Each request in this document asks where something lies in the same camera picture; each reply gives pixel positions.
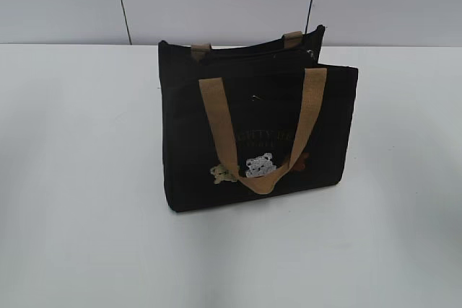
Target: black tote bag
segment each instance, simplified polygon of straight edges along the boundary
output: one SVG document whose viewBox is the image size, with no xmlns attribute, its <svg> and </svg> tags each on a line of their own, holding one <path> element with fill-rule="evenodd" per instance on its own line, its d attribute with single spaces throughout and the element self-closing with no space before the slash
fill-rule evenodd
<svg viewBox="0 0 462 308">
<path fill-rule="evenodd" d="M 318 63 L 324 30 L 224 50 L 159 44 L 171 209 L 340 181 L 358 70 Z"/>
</svg>

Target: white table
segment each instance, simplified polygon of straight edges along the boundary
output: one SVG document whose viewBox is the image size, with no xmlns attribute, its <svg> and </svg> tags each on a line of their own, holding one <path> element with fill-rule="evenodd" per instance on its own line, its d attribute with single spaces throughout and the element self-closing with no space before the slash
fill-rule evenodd
<svg viewBox="0 0 462 308">
<path fill-rule="evenodd" d="M 0 46 L 0 307 L 459 307 L 462 48 L 358 66 L 344 179 L 175 214 L 157 48 Z"/>
</svg>

